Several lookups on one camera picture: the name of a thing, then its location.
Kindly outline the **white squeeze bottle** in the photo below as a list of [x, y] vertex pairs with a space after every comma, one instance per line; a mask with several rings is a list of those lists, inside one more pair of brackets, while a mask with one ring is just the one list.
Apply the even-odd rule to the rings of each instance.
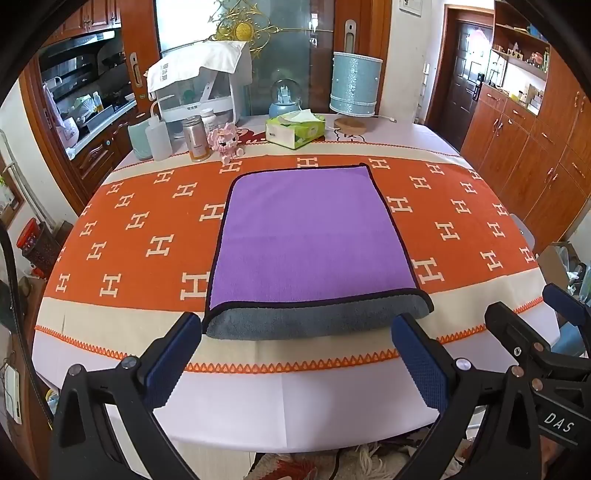
[[150, 106], [150, 116], [145, 129], [145, 135], [153, 160], [162, 161], [172, 155], [172, 145], [166, 123], [155, 111], [157, 107], [157, 101], [154, 101]]

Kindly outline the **white dish rack cabinet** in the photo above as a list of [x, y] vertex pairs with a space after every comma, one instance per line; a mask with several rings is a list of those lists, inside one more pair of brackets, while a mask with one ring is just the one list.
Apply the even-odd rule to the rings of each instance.
[[238, 121], [245, 86], [239, 86], [238, 79], [231, 74], [201, 69], [197, 77], [175, 82], [148, 96], [158, 102], [169, 135], [176, 139], [182, 136], [182, 120], [199, 115], [204, 108], [212, 108], [218, 122]]

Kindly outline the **red basket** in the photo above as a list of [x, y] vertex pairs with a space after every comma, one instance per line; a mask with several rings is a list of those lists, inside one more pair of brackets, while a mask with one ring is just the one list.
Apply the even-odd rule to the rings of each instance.
[[21, 250], [28, 250], [33, 247], [41, 235], [41, 226], [35, 218], [31, 218], [23, 227], [16, 245]]

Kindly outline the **green tissue box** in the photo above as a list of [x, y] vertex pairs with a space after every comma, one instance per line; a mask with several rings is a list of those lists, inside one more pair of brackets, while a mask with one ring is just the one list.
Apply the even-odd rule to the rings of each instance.
[[266, 141], [297, 150], [325, 135], [325, 116], [310, 109], [297, 110], [266, 120]]

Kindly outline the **wooden cabinet wall unit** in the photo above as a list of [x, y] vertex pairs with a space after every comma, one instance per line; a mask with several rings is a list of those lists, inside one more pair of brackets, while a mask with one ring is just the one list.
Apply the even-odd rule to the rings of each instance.
[[540, 253], [590, 199], [590, 96], [516, 7], [496, 2], [494, 20], [489, 70], [461, 153]]

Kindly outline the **cardboard box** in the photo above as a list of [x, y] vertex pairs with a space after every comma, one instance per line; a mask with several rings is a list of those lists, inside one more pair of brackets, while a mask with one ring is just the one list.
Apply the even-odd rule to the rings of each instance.
[[546, 283], [553, 283], [563, 290], [571, 282], [569, 273], [574, 273], [580, 263], [569, 241], [551, 243], [538, 255], [537, 260]]

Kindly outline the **purple and grey towel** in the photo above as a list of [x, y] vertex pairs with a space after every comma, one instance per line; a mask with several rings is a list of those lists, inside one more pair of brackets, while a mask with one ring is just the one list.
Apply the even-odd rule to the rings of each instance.
[[368, 165], [253, 172], [232, 182], [207, 290], [207, 336], [347, 335], [434, 309]]

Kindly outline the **blue snow globe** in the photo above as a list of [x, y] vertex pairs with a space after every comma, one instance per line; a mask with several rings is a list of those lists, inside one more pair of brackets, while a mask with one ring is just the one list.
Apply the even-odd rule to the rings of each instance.
[[270, 118], [301, 109], [301, 87], [291, 79], [280, 79], [270, 89]]

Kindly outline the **teal cup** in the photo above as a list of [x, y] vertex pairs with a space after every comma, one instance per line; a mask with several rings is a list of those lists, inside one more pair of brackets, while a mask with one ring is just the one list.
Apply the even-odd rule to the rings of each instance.
[[127, 132], [131, 147], [135, 157], [138, 160], [146, 160], [152, 157], [148, 139], [146, 136], [146, 129], [148, 121], [144, 120], [127, 127]]

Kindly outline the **light blue lamp shade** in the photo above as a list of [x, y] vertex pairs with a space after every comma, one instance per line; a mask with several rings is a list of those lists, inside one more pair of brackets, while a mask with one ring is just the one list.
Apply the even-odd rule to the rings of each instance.
[[351, 117], [370, 118], [376, 113], [383, 60], [335, 52], [329, 108]]

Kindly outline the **silver and orange can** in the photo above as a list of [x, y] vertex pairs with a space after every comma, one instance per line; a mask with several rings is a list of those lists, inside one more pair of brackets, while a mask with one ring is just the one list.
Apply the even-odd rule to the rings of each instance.
[[204, 160], [211, 154], [204, 122], [199, 115], [182, 120], [183, 135], [190, 158], [194, 161]]

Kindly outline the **pink block toy figure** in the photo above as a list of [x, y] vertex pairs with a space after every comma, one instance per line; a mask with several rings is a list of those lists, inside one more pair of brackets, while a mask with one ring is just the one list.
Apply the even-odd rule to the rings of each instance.
[[223, 165], [228, 165], [233, 159], [245, 154], [239, 145], [238, 129], [231, 122], [211, 130], [207, 135], [207, 141], [211, 150], [221, 157]]

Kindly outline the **golden ornament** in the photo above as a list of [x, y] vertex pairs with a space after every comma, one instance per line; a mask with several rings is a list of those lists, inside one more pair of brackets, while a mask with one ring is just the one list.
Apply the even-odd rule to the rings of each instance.
[[245, 42], [253, 58], [259, 58], [270, 40], [280, 33], [307, 33], [315, 37], [334, 32], [318, 27], [314, 19], [308, 21], [308, 27], [277, 26], [253, 1], [216, 1], [215, 4], [216, 9], [209, 16], [214, 32], [207, 40]]

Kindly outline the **white pill bottle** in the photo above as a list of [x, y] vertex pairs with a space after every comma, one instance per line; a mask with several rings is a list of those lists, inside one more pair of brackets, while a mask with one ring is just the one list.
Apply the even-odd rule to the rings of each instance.
[[204, 123], [206, 134], [211, 133], [211, 131], [218, 127], [218, 119], [212, 108], [204, 108], [199, 114], [202, 123]]

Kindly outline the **wooden lamp base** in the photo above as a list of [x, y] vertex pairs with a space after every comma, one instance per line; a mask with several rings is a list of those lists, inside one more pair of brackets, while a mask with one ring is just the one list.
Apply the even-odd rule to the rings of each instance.
[[339, 131], [339, 133], [349, 136], [363, 135], [367, 132], [367, 126], [363, 121], [348, 116], [335, 118], [334, 129], [335, 131]]

